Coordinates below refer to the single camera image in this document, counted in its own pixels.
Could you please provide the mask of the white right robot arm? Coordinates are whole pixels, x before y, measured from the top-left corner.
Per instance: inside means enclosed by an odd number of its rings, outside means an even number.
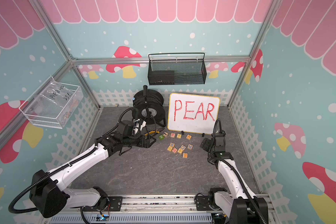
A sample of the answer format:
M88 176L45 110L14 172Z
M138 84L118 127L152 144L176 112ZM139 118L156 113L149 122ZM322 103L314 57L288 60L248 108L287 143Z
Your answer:
M232 154L225 150L225 136L217 133L211 139L204 138L200 147L208 152L208 162L223 176L228 190L211 188L206 196L198 193L194 198L197 210L217 211L219 224L267 224L268 204L243 180Z

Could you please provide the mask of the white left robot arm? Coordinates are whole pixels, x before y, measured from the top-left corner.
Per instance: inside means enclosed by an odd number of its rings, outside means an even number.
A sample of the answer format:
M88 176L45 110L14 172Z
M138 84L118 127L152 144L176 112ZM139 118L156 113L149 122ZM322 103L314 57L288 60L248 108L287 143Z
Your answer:
M149 148L156 142L150 135L139 138L108 135L74 159L48 172L40 170L33 175L32 184L23 190L8 206L13 214L39 211L44 218L50 218L69 208L92 207L98 211L110 205L108 195L100 187L69 189L69 185L94 165L115 153L124 154L124 147Z

